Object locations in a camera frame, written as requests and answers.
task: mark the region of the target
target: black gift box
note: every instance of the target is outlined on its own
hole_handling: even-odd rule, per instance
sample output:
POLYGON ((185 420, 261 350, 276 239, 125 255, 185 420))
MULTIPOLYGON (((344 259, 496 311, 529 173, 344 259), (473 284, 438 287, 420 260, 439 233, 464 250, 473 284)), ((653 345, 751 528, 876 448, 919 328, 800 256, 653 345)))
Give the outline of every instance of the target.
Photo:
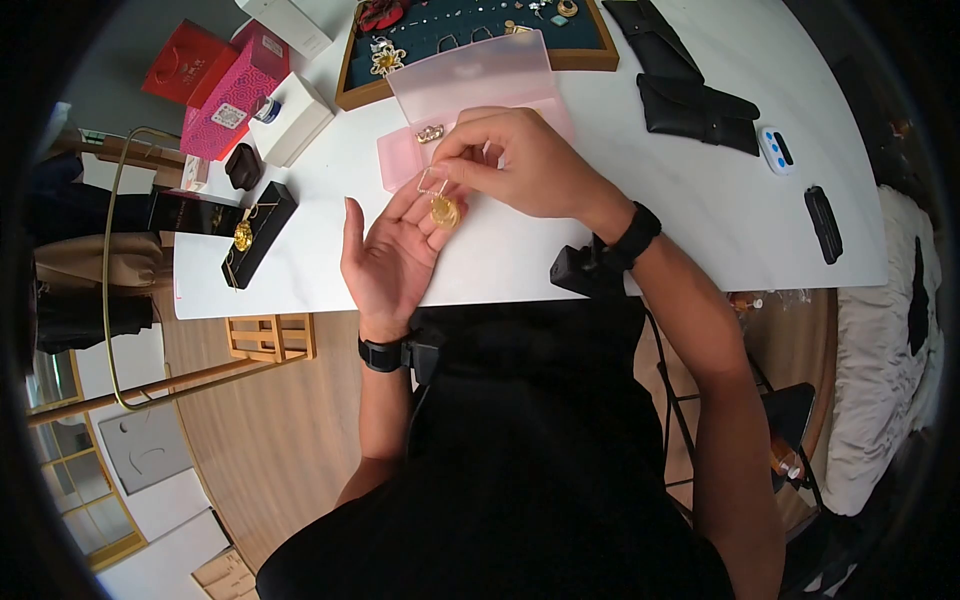
POLYGON ((231 246, 221 265, 227 285, 241 290, 247 289, 256 268, 297 209, 297 201, 290 195, 287 186, 276 181, 267 185, 256 205, 258 207, 248 218, 253 233, 251 246, 245 252, 231 246))
POLYGON ((150 210, 150 231, 183 231, 233 237, 244 209, 230 201, 182 189, 157 189, 150 210))

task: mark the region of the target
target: forearm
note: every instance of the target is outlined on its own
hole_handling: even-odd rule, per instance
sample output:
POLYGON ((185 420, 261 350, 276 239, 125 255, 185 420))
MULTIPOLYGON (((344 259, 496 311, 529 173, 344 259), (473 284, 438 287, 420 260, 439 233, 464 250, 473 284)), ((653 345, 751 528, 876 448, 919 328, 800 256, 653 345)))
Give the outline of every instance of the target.
MULTIPOLYGON (((624 201, 609 201, 607 216, 588 225, 607 243, 633 218, 624 201)), ((736 317, 707 274, 663 234, 637 258, 631 275, 701 395, 694 527, 720 552, 738 597, 773 597, 783 532, 766 415, 736 317)))
MULTIPOLYGON (((360 337, 385 343, 408 332, 406 327, 386 331, 360 323, 360 337)), ((365 458, 399 461, 406 447, 410 422, 410 396, 413 393, 410 369, 377 372, 361 360, 360 366, 360 452, 365 458)))
MULTIPOLYGON (((364 340, 384 343, 403 337, 407 330, 386 331, 361 320, 359 333, 364 340)), ((377 372, 360 361, 360 465, 335 506, 359 498, 396 473, 406 453, 411 394, 408 368, 377 372)))

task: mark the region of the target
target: fingernail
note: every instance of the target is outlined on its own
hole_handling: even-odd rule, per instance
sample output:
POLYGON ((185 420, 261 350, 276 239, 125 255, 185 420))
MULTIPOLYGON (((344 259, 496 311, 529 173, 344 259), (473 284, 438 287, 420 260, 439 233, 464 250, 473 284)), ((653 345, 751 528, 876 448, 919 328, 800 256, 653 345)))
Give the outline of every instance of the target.
POLYGON ((446 168, 446 163, 442 161, 438 162, 437 164, 431 165, 430 167, 428 167, 427 171, 429 172, 431 177, 435 177, 438 179, 440 178, 446 179, 446 176, 448 173, 448 170, 446 168))

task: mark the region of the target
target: wooden tray frame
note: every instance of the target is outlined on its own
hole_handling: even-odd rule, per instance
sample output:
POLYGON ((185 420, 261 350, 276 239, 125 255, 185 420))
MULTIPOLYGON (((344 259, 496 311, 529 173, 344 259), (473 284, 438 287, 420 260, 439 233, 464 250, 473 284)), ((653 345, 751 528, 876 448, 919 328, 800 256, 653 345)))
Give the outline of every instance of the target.
MULTIPOLYGON (((593 0, 577 0, 577 5, 581 10, 590 12, 593 22, 597 25, 600 43, 603 48, 599 50, 563 48, 559 50, 547 50, 550 57, 550 68, 554 71, 615 71, 620 63, 620 55, 616 52, 613 45, 613 38, 607 24, 603 20, 600 9, 597 8, 593 0)), ((363 4, 357 6, 356 13, 353 16, 353 22, 356 22, 360 16, 360 11, 364 8, 363 4)), ((384 100, 394 95, 390 89, 387 80, 383 79, 372 84, 361 85, 349 91, 344 91, 347 84, 347 70, 350 63, 350 51, 353 48, 354 29, 350 28, 350 36, 347 39, 347 49, 344 51, 344 61, 340 67, 340 79, 337 82, 337 95, 334 99, 337 106, 343 110, 353 110, 364 107, 368 104, 384 100)))

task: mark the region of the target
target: gift bag handle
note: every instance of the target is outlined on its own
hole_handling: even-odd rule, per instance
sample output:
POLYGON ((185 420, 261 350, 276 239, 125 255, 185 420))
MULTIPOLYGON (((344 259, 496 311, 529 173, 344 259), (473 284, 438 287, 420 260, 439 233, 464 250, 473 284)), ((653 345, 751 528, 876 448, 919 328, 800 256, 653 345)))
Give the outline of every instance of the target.
POLYGON ((154 72, 154 81, 160 85, 169 82, 180 70, 180 52, 177 51, 177 46, 171 46, 170 49, 174 52, 174 61, 176 63, 174 64, 174 70, 167 77, 161 78, 159 73, 154 72))

